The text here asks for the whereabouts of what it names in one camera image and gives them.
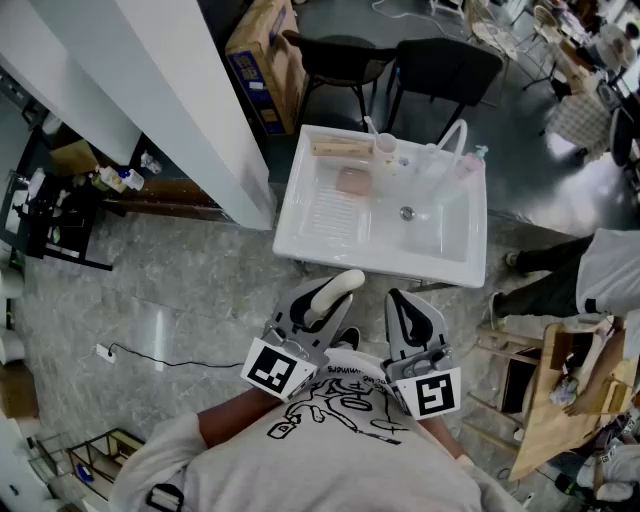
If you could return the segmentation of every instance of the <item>cardboard box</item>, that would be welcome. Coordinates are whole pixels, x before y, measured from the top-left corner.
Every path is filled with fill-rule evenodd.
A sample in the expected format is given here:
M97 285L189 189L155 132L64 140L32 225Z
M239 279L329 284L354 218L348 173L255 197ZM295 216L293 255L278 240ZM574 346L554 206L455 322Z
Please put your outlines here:
M0 365L0 407L7 418L38 416L36 386L24 363Z
M225 54L269 135L295 132L306 73L284 30L298 31L291 0L256 0L227 42Z

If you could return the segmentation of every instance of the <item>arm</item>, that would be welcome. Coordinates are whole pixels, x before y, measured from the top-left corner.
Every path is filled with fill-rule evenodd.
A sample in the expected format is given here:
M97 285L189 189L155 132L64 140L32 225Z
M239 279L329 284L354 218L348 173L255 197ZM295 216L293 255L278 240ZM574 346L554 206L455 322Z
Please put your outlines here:
M182 490L186 467L209 448L228 441L260 419L280 400L258 389L208 409L186 414L156 426L139 451L120 470L109 503L112 512L139 510L157 484Z
M454 459L466 455L462 445L451 435L441 418L427 418L419 420L420 426L435 437Z
M593 366L587 387L580 393L578 399L565 409L569 416L584 414L590 410L591 403L598 396L604 381L623 359L625 332L624 330L616 332L604 346Z
M282 402L252 388L231 400L198 414L200 435L207 448L228 441Z

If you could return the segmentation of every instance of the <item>soap dispenser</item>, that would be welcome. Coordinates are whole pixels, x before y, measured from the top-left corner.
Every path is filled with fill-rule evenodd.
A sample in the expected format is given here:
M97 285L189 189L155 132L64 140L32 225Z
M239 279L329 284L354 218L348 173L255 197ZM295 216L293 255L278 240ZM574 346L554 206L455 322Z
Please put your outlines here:
M484 156L489 152L487 146L476 146L475 153L467 153L455 169L456 178L464 180L477 171L485 170Z

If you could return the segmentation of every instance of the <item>wire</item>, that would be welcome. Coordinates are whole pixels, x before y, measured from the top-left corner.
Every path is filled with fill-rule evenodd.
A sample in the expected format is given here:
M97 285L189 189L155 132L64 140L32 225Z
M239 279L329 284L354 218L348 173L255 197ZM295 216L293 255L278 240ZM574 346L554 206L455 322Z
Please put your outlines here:
M401 14L387 14L385 12L382 12L380 9L378 9L378 5L384 3L386 0L377 0L376 2L373 2L371 4L371 8L376 11L378 14L382 14L383 16L387 17L387 18L391 18L393 20L398 20L400 18L404 18L406 16L413 16L415 18L420 18L421 20L427 20L427 21L431 21L432 23L435 24L436 27L438 27L438 30L440 32L442 32L442 34L445 37L448 37L449 39L455 39L457 41L464 41L463 38L461 37L456 37L456 36L452 36L451 34L448 34L447 32L445 32L445 30L442 28L442 26L440 25L440 23L438 23L436 20L434 20L431 16L426 16L424 14L418 14L416 12L403 12Z
M209 364L203 363L201 361L184 361L182 363L168 363L166 361L162 361L161 359L154 359L151 356L147 356L145 354L141 354L135 350L125 347L124 345L120 345L120 343L112 343L109 345L109 355L111 355L111 349L113 347L120 347L122 350L129 352L130 354L134 354L136 356L142 357L144 359L149 359L150 361L154 361L156 363L166 364L167 366L185 366L187 364L193 364L196 366L206 366L207 368L234 368L235 366L242 366L244 363L229 363L229 364Z

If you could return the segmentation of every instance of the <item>plaid cloth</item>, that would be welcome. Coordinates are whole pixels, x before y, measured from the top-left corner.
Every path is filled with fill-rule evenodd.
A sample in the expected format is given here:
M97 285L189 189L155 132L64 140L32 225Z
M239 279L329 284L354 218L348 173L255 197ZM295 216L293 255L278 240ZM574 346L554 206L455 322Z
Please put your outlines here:
M591 94L565 96L547 124L546 131L557 133L579 148L589 151L589 160L597 160L609 147L611 114Z

